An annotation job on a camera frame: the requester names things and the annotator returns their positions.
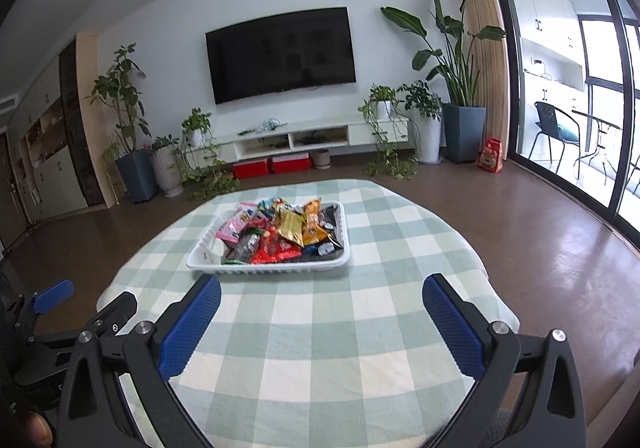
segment round table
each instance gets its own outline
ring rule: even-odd
[[[518,319],[478,255],[430,211],[367,180],[236,192],[179,219],[130,259],[98,300],[124,290],[155,320],[198,274],[185,261],[212,216],[279,196],[343,203],[351,259],[315,273],[218,275],[222,303],[184,372],[170,380],[217,447],[421,446],[446,425],[472,380],[422,305],[425,277],[445,275],[489,322]],[[122,384],[148,444],[159,446],[128,376]]]

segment silver bolt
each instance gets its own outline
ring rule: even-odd
[[[138,322],[136,324],[136,332],[138,334],[147,334],[151,330],[152,326],[153,324],[151,322],[149,322],[148,320],[143,320],[142,322]]]
[[[494,322],[491,324],[491,329],[494,330],[496,334],[507,334],[509,332],[509,326],[505,322]]]
[[[564,331],[560,329],[553,329],[553,331],[551,331],[551,337],[556,342],[564,342],[566,340],[566,334],[564,334]]]
[[[94,335],[91,331],[82,331],[78,336],[80,343],[88,343]]]

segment blue-gray planter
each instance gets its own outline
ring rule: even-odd
[[[478,160],[485,115],[484,107],[442,106],[447,159],[454,163],[473,163]]]
[[[158,183],[151,166],[151,152],[148,150],[137,150],[116,159],[116,166],[133,202],[146,202],[158,193]]]

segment green and white tablecloth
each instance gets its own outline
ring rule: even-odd
[[[425,277],[443,273],[464,300],[516,332],[478,255],[430,211],[373,182],[331,180],[236,192],[179,219],[120,269],[101,309],[122,291],[139,320],[180,300],[196,272],[185,262],[212,216],[240,201],[316,196],[346,210],[351,259],[307,274],[219,275],[222,304],[171,385],[195,423],[222,447],[418,447],[452,417],[463,376],[422,306]],[[128,376],[141,432],[160,446]]]

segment flat screen tv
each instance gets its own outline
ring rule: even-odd
[[[347,8],[258,18],[207,33],[217,104],[356,81]]]

